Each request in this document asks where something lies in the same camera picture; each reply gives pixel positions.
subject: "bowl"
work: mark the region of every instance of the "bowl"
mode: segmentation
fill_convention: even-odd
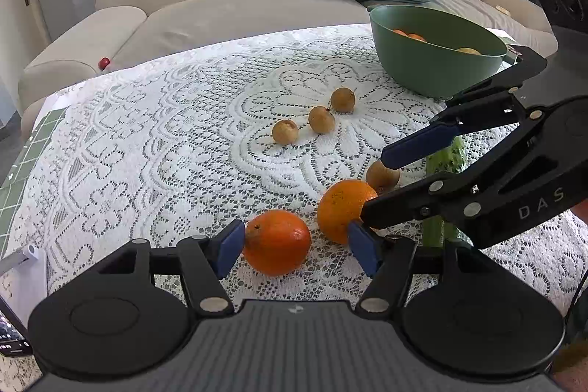
[[[463,17],[418,6],[379,6],[370,12],[373,39],[384,70],[400,85],[426,97],[447,99],[492,77],[506,45]],[[418,34],[427,42],[392,32]],[[482,55],[457,51],[474,48]]]

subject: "smartphone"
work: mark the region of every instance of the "smartphone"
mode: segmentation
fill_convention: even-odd
[[[22,357],[32,353],[33,349],[26,339],[26,327],[0,295],[0,354]]]

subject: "small red ball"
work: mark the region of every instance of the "small red ball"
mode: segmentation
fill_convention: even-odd
[[[104,57],[98,62],[98,68],[100,70],[104,70],[108,65],[110,65],[110,59],[108,57]]]

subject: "floral lace pattern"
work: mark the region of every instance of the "floral lace pattern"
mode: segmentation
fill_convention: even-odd
[[[317,136],[306,124],[308,111],[327,106],[343,85],[356,94],[355,111],[336,113],[336,131]],[[45,248],[55,291],[132,238],[166,247],[271,208],[298,214],[312,232],[306,263],[268,278],[239,259],[223,281],[236,304],[260,297],[355,301],[369,279],[347,248],[318,232],[318,200],[340,179],[363,178],[383,146],[423,128],[444,107],[382,70],[365,25],[203,47],[72,92],[74,104],[29,177],[8,250],[26,242]],[[280,119],[301,127],[294,145],[271,139]],[[511,129],[467,136],[470,160]],[[423,175],[418,161],[403,170],[401,184]],[[417,222],[392,231],[420,235]],[[588,266],[586,241],[586,226],[566,213],[488,253],[564,311]],[[413,292],[431,283],[417,277]],[[179,294],[177,278],[158,284]],[[39,373],[32,359],[2,359],[0,370],[3,391],[22,390]]]

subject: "beige sofa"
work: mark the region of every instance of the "beige sofa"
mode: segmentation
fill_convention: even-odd
[[[521,44],[548,56],[557,41],[540,7],[526,0],[438,0],[428,5],[484,27],[504,29]],[[23,73],[19,95],[26,136],[43,99],[101,73],[132,67],[171,53],[282,30],[369,22],[354,0],[96,0],[96,12],[42,52]],[[508,9],[511,17],[495,9]]]

